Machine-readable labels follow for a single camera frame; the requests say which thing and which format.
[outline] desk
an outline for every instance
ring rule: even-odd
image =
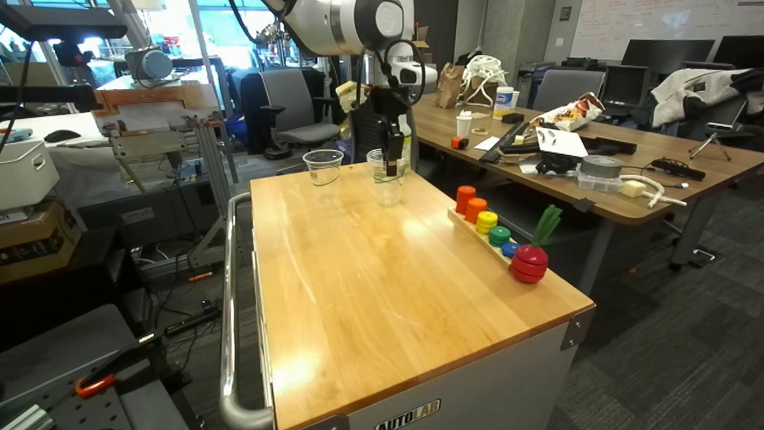
[[[263,373],[277,428],[544,428],[594,303],[518,284],[418,174],[380,208],[363,165],[329,186],[251,182]]]
[[[506,160],[511,160],[511,155],[499,165],[482,165],[480,162],[482,151],[475,148],[478,139],[470,141],[468,151],[451,151],[449,141],[456,129],[456,122],[454,122],[456,110],[437,108],[435,96],[425,96],[413,108],[413,119],[415,119],[413,127],[415,127],[418,141],[423,146],[432,146],[451,158],[458,158],[470,165],[480,165],[492,172],[499,172],[509,182],[525,184],[525,186],[530,186],[544,196],[552,196],[556,201],[563,201],[563,203],[590,201],[592,203],[590,213],[597,215],[602,222],[599,222],[599,229],[594,237],[594,246],[587,253],[583,277],[578,282],[580,289],[590,289],[597,282],[597,272],[599,272],[602,258],[606,253],[614,225],[637,227],[637,225],[647,225],[652,220],[659,220],[671,210],[669,203],[659,203],[654,208],[647,208],[647,203],[642,198],[626,198],[621,194],[602,194],[602,191],[580,189],[568,177],[523,174],[518,165],[506,162]],[[501,136],[506,131],[506,127],[501,122],[492,122],[492,119],[478,122],[478,127],[487,129],[485,136],[492,136],[492,134]],[[692,215],[685,225],[685,234],[680,237],[676,253],[671,258],[671,263],[678,263],[678,265],[683,265],[688,260],[700,232],[704,229],[704,222],[711,215],[714,198],[707,198],[707,196],[711,196],[714,189],[721,189],[723,184],[731,184],[738,177],[764,165],[764,153],[738,151],[738,148],[728,148],[733,162],[728,162],[721,153],[716,153],[719,148],[707,148],[700,158],[688,160],[688,151],[695,148],[697,141],[640,131],[640,129],[623,129],[623,127],[614,127],[614,124],[592,122],[592,124],[583,127],[580,134],[637,143],[637,153],[621,155],[623,165],[630,165],[630,167],[645,167],[657,158],[676,158],[676,160],[685,160],[690,167],[707,172],[707,177],[702,182],[690,182],[688,189],[671,189],[671,196],[683,198],[683,201],[695,201]],[[645,174],[657,182],[664,182],[664,184],[678,182],[676,177],[666,177],[659,172],[645,172]]]

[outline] gray floor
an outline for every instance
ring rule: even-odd
[[[244,179],[263,177],[270,167],[253,155],[239,160]],[[296,158],[272,172],[284,172],[284,165],[301,170]],[[657,246],[592,289],[599,308],[549,428],[764,428],[762,201],[762,174],[721,191],[716,215],[702,237],[702,246],[719,253],[716,263],[673,272],[671,248]],[[160,325],[193,313],[201,301],[217,301],[220,282],[220,275],[196,284],[179,282],[170,289]],[[239,291],[244,318],[251,320],[248,284]],[[246,342],[244,351],[253,370],[253,344]],[[170,346],[170,358],[186,363],[189,375],[174,399],[198,428],[227,428],[215,404],[217,356],[217,320],[177,337]],[[244,387],[246,404],[263,401],[255,375],[244,375]]]

